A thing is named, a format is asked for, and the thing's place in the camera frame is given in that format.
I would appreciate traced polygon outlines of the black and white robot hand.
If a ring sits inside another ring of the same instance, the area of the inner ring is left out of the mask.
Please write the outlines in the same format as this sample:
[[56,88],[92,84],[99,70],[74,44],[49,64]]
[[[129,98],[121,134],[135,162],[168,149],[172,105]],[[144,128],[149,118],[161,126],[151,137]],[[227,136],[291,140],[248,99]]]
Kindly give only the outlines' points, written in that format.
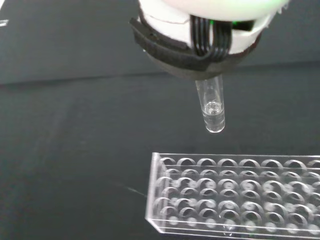
[[287,0],[141,0],[135,42],[167,73],[202,81],[229,71],[258,45]]

